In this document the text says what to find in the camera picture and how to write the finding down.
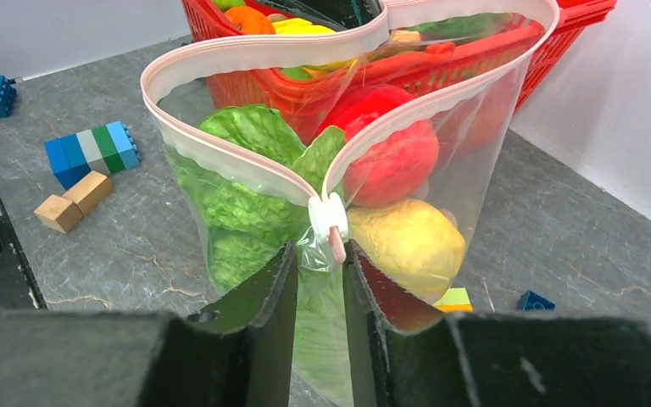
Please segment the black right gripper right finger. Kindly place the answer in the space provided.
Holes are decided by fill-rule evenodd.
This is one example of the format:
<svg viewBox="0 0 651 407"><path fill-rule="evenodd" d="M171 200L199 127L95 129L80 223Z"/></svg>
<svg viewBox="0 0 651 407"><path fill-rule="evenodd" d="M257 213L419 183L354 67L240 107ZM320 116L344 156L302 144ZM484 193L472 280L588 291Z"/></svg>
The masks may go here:
<svg viewBox="0 0 651 407"><path fill-rule="evenodd" d="M616 315L444 313L345 246L357 406L651 406L651 326Z"/></svg>

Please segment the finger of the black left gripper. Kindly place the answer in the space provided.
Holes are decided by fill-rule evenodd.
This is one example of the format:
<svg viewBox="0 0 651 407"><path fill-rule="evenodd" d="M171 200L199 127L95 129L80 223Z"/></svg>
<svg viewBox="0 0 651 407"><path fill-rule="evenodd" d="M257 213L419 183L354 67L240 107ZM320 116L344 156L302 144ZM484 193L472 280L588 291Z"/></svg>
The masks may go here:
<svg viewBox="0 0 651 407"><path fill-rule="evenodd" d="M300 18L310 18L334 30L359 28L378 17L383 6L376 0L264 0L258 4Z"/></svg>

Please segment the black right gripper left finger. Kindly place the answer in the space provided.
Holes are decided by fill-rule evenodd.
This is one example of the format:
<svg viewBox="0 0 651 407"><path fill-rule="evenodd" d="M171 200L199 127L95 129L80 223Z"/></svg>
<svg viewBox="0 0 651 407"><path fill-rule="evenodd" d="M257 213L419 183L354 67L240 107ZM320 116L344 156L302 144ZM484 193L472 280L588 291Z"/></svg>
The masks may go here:
<svg viewBox="0 0 651 407"><path fill-rule="evenodd" d="M0 310L0 406L285 406L293 243L188 318Z"/></svg>

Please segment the orange fruit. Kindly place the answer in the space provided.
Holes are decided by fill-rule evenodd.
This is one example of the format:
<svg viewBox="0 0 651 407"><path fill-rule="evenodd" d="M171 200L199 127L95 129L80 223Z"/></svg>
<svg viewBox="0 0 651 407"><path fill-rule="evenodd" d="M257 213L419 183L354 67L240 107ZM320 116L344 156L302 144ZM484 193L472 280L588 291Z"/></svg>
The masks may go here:
<svg viewBox="0 0 651 407"><path fill-rule="evenodd" d="M237 6L225 11L225 17L246 35L275 34L275 28L266 15L249 6Z"/></svg>

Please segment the yellow lemon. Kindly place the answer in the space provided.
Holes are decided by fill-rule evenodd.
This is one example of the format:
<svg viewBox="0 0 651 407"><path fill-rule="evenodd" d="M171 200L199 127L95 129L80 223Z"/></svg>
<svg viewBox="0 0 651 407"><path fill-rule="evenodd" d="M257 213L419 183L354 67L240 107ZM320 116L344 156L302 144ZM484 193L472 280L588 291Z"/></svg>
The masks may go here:
<svg viewBox="0 0 651 407"><path fill-rule="evenodd" d="M431 304L451 287L466 241L440 209L407 198L381 208L352 207L347 216L350 237L400 286Z"/></svg>

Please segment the clear zip top bag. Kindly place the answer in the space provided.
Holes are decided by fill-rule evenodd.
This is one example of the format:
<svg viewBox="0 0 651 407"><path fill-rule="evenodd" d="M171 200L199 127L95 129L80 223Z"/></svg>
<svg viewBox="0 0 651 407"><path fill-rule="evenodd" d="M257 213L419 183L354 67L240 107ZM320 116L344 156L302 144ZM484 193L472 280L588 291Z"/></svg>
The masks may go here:
<svg viewBox="0 0 651 407"><path fill-rule="evenodd" d="M195 42L142 97L219 294L296 246L292 368L353 404L343 301L356 242L428 303L452 286L555 1L384 1L356 28Z"/></svg>

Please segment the green romaine lettuce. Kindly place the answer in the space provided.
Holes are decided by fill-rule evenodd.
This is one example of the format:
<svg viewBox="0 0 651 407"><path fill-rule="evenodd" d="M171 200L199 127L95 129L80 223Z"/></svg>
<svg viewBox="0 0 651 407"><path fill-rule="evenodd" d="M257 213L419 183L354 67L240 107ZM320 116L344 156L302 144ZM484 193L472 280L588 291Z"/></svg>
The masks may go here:
<svg viewBox="0 0 651 407"><path fill-rule="evenodd" d="M316 190L346 142L344 132L331 125L306 146L278 110L258 104L217 109L198 128L285 165ZM322 397L338 406L353 405L342 268L330 269L315 248L306 208L228 181L173 147L166 153L208 228L205 257L218 291L227 293L247 280L284 242L298 243L292 368Z"/></svg>

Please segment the red tomato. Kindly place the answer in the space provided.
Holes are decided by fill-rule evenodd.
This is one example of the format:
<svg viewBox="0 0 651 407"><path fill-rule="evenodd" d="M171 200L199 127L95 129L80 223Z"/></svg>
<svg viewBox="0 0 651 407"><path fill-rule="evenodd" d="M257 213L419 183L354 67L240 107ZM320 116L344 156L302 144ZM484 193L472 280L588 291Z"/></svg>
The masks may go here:
<svg viewBox="0 0 651 407"><path fill-rule="evenodd" d="M414 97L387 84L347 92L324 118L318 130L334 125L345 140ZM436 132L429 120L418 120L368 149L349 165L344 176L344 197L361 207L382 207L406 198L432 173L439 154Z"/></svg>

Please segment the yellow banana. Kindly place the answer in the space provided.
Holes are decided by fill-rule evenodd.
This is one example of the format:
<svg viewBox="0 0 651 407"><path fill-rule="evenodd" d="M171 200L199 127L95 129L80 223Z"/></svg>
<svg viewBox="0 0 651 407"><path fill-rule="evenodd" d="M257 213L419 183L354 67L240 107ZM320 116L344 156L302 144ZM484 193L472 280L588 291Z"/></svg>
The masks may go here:
<svg viewBox="0 0 651 407"><path fill-rule="evenodd" d="M335 33L332 28L314 24L301 18L290 18L271 23L278 35L324 35Z"/></svg>

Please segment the yellow orange toy block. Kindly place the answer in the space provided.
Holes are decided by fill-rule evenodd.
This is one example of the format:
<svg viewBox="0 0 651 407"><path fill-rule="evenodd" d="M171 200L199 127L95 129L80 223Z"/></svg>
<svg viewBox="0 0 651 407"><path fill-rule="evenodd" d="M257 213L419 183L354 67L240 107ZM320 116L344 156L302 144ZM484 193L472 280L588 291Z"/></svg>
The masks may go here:
<svg viewBox="0 0 651 407"><path fill-rule="evenodd" d="M442 312L472 312L474 309L465 287L451 287L433 306Z"/></svg>

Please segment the red plastic basket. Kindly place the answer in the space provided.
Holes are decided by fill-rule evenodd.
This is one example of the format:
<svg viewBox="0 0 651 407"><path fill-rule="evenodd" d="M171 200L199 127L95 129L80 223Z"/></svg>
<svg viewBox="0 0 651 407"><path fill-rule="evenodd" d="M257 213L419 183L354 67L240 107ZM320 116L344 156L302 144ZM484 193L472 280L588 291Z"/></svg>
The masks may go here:
<svg viewBox="0 0 651 407"><path fill-rule="evenodd" d="M605 20L613 1L561 1L560 21L554 33L534 53L520 91L521 106L543 78L590 25ZM536 25L514 14L503 29L483 39L459 44L447 38L424 47L401 47L359 67L356 87L387 83L421 96L470 79L514 59L536 41ZM206 82L218 108L250 103L278 109L301 136L317 133L317 121L331 109L327 97L337 91L333 70L309 69L309 79L295 79L277 68L217 75Z"/></svg>

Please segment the dark blue toy block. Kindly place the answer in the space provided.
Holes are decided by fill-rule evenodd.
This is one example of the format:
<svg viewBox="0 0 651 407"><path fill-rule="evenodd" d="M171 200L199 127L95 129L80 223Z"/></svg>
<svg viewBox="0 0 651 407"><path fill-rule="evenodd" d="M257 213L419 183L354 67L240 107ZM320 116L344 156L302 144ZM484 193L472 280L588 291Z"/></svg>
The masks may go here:
<svg viewBox="0 0 651 407"><path fill-rule="evenodd" d="M515 309L522 310L522 311L526 311L526 310L553 311L556 309L556 304L532 290L527 290L520 296L520 299Z"/></svg>

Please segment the small wooden block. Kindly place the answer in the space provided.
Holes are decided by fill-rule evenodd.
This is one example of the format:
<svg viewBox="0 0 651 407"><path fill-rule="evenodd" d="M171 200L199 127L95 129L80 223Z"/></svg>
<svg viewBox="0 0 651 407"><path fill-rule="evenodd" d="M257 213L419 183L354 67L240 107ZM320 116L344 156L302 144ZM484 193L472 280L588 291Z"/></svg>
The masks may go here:
<svg viewBox="0 0 651 407"><path fill-rule="evenodd" d="M63 197L76 204L83 215L88 215L113 190L114 185L106 175L91 171L68 189Z"/></svg>
<svg viewBox="0 0 651 407"><path fill-rule="evenodd" d="M44 226L61 233L69 233L84 217L73 201L56 194L46 198L34 214Z"/></svg>

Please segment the blue green stacked blocks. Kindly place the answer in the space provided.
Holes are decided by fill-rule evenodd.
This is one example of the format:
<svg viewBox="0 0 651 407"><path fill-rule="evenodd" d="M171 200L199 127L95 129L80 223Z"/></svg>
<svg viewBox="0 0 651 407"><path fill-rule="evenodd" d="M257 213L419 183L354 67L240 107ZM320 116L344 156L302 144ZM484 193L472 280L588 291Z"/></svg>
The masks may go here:
<svg viewBox="0 0 651 407"><path fill-rule="evenodd" d="M66 190L92 171L107 176L137 167L142 159L119 121L47 140L44 148L53 175Z"/></svg>

